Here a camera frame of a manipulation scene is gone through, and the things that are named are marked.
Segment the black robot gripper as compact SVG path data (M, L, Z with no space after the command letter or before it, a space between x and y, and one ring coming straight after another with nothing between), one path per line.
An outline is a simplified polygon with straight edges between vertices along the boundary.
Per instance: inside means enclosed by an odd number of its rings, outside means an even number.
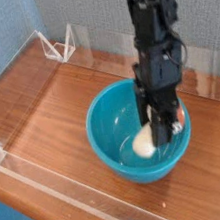
M184 127L183 107L176 87L182 80L182 41L176 37L139 51L132 67L134 93L142 126L150 123L156 147L170 143Z

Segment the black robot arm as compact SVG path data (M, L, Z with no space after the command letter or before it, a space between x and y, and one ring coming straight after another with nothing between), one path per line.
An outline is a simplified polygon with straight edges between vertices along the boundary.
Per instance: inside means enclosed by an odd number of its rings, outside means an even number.
M186 46L172 25L178 20L176 0L126 0L134 26L139 61L132 67L140 123L151 129L159 147L182 130L176 87L182 81Z

